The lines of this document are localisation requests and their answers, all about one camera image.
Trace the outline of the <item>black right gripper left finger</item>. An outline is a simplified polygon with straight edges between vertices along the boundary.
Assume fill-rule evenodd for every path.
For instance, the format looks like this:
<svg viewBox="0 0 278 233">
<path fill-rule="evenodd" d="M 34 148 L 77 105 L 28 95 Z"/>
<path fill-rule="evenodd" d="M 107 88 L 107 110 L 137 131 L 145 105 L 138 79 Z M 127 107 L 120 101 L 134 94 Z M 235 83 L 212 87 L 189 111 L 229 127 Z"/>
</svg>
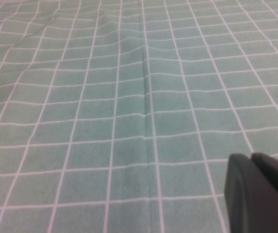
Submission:
<svg viewBox="0 0 278 233">
<path fill-rule="evenodd" d="M 232 233 L 278 233 L 278 191 L 251 157 L 230 155 L 224 196 Z"/>
</svg>

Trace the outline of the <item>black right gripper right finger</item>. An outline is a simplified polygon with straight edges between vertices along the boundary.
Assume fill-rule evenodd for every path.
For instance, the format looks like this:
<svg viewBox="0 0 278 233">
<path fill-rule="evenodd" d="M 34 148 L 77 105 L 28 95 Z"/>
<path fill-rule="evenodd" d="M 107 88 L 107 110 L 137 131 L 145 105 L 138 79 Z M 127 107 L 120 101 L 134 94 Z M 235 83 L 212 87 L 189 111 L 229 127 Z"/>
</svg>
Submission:
<svg viewBox="0 0 278 233">
<path fill-rule="evenodd" d="M 278 160 L 264 153 L 253 153 L 251 160 L 278 191 Z"/>
</svg>

